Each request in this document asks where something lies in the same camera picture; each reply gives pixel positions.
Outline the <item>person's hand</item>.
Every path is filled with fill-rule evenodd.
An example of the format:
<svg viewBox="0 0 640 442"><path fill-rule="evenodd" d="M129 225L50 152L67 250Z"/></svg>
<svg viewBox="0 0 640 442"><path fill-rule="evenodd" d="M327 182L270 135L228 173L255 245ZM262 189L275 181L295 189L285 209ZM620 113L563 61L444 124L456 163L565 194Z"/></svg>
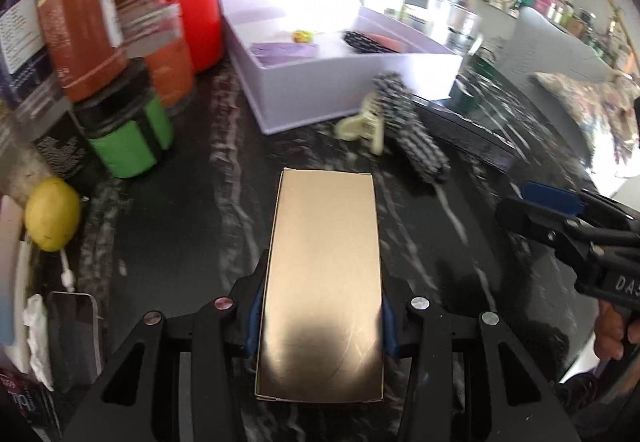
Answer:
<svg viewBox="0 0 640 442"><path fill-rule="evenodd" d="M638 344L640 339L639 322L626 325L620 315L608 301L598 301L599 315L594 323L594 354L601 361L619 361L624 355L623 341Z"/></svg>

